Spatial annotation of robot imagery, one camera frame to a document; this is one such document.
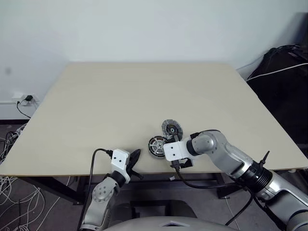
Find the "wall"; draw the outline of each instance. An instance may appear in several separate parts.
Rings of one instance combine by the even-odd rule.
[[[69,61],[239,68],[293,43],[304,12],[307,0],[0,0],[0,119],[25,118],[6,104],[12,95],[35,93],[42,101]]]

